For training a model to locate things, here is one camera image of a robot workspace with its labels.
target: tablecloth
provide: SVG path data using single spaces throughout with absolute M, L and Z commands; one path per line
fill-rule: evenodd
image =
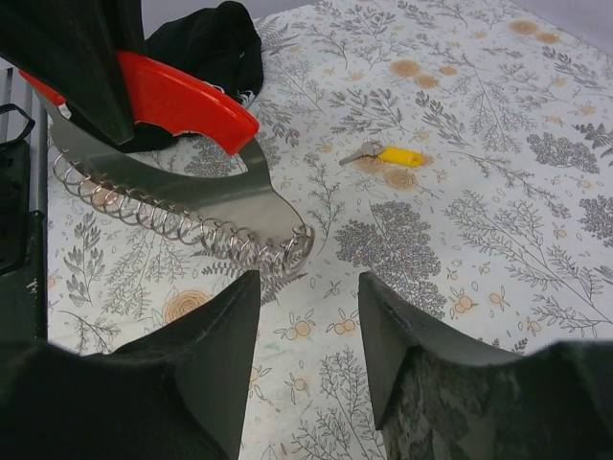
M 265 84 L 249 110 L 274 186 L 317 241 L 296 279 L 263 294 L 242 459 L 385 458 L 362 271 L 520 355 L 613 336 L 613 57 L 499 0 L 328 0 L 256 22 Z M 367 140 L 425 165 L 338 165 Z M 241 168 L 201 138 L 138 157 L 185 174 Z M 59 346 L 109 353 L 239 275 L 53 178 L 49 198 Z

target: curved blade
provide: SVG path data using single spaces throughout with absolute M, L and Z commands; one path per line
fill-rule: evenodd
M 281 244 L 304 223 L 296 210 L 272 187 L 266 158 L 256 139 L 239 152 L 247 172 L 218 178 L 167 172 L 109 147 L 64 118 L 59 109 L 38 94 L 53 119 L 51 134 L 65 158 L 79 163 L 80 173 L 96 183 L 110 181 L 126 189 L 177 203 L 204 219 L 232 222 L 248 228 L 258 244 Z

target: metal spring coil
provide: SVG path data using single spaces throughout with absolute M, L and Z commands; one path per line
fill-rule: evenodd
M 62 160 L 68 168 L 59 172 Z M 102 179 L 96 184 L 90 174 L 82 175 L 78 166 L 60 153 L 54 162 L 53 174 L 70 195 L 77 196 L 96 211 L 129 226 L 140 225 L 170 241 L 187 246 L 201 244 L 207 255 L 230 260 L 244 270 L 258 270 L 263 278 L 292 278 L 312 249 L 315 231 L 310 225 L 293 229 L 292 237 L 279 248 L 272 244 L 260 245 L 247 228 L 235 229 L 232 222 L 203 218 L 180 204 L 108 180 Z

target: black fabric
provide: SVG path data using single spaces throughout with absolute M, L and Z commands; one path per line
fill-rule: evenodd
M 238 2 L 226 1 L 168 22 L 146 45 L 149 58 L 212 84 L 242 105 L 261 91 L 261 39 L 249 12 Z M 134 138 L 117 145 L 67 105 L 75 125 L 123 153 L 166 149 L 178 139 L 158 126 L 137 124 Z
M 7 112 L 13 112 L 14 110 L 19 112 L 19 115 L 25 118 L 27 123 L 23 127 L 23 130 L 17 137 L 15 137 L 14 139 L 8 139 L 6 142 L 0 143 L 0 149 L 4 147 L 11 147 L 11 146 L 17 145 L 18 143 L 23 141 L 26 137 L 28 137 L 30 133 L 32 132 L 32 129 L 34 128 L 35 121 L 28 116 L 28 114 L 25 112 L 23 108 L 21 108 L 18 105 L 15 105 L 14 103 L 5 103 L 4 105 L 0 105 L 0 115 L 2 115 L 3 113 L 7 113 Z

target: red handle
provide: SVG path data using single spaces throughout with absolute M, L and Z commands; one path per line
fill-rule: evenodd
M 173 135 L 197 132 L 215 140 L 234 155 L 260 129 L 239 103 L 210 84 L 156 60 L 128 51 L 117 58 L 135 122 L 157 125 Z M 66 100 L 55 90 L 20 71 L 34 88 L 55 105 Z

